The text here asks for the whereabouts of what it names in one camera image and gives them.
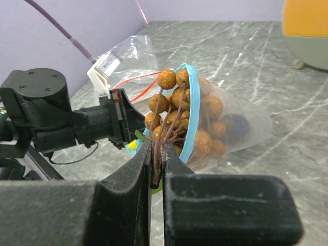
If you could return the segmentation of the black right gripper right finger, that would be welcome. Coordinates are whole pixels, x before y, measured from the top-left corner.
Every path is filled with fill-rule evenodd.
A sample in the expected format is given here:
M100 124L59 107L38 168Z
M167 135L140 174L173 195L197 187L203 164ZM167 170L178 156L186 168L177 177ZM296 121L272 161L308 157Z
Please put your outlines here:
M163 150L165 245L296 245L304 229L275 176L195 174Z

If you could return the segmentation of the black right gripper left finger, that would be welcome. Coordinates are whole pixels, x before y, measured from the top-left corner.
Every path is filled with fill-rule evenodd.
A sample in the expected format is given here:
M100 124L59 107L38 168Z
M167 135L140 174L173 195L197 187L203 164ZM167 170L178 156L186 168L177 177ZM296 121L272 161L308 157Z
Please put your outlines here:
M2 181L1 245L149 245L151 148L102 181Z

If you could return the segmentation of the fake brown longan bunch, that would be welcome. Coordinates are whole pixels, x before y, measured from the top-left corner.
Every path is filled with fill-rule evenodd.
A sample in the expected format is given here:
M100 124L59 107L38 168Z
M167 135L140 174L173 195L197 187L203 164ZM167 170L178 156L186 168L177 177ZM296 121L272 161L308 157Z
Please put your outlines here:
M199 78L200 106L195 116L191 115L191 79L186 68L178 72L162 70L157 83L160 92L149 100L150 112L145 116L145 127L152 143L152 174L150 187L159 188L162 177L162 156L166 144L172 144L180 155L184 147L193 144L191 154L185 161L195 169L204 168L209 158L220 159L226 153L223 138L226 125L220 119L223 113L222 100L210 93L210 83Z

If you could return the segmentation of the blue zip top bag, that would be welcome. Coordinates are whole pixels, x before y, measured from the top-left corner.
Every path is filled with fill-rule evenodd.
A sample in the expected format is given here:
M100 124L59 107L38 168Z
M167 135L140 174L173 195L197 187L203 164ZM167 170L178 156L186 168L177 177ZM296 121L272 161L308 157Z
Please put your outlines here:
M272 122L265 110L212 85L191 65L158 72L155 84L145 129L128 149L137 151L148 139L156 173L165 145L172 144L191 168L202 169L209 160L257 145L271 133Z

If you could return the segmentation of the fake dark purple fruit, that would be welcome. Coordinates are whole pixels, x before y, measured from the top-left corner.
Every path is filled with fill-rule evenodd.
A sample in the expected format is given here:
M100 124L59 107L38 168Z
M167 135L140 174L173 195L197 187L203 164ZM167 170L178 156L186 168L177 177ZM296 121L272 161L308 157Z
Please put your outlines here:
M249 132L249 121L240 114L227 114L221 120L225 123L226 133L224 135L224 142L230 146L242 142Z

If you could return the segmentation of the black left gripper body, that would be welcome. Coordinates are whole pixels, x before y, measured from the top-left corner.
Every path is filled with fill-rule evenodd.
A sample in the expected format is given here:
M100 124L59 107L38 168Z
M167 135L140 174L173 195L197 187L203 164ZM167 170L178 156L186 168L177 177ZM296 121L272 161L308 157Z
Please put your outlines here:
M111 102L73 111L65 77L56 70L14 70L1 85L1 157L22 158L30 145L45 157L114 136Z

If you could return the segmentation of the orange zip top bag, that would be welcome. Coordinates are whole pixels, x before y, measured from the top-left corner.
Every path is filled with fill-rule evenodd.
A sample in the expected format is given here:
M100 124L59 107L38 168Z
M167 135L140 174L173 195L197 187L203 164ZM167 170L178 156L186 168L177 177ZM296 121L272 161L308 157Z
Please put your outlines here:
M108 53L120 63L107 79L108 88L123 88L132 103L149 99L158 92L155 79L159 67L151 39L147 35L132 35Z

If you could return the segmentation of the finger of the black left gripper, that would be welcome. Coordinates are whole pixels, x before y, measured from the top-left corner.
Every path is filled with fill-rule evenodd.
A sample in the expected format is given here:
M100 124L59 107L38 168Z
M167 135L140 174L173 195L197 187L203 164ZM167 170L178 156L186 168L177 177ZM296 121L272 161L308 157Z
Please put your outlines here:
M109 141L118 149L136 140L135 131L145 129L145 117L129 101L124 89L110 90L110 126L112 133Z

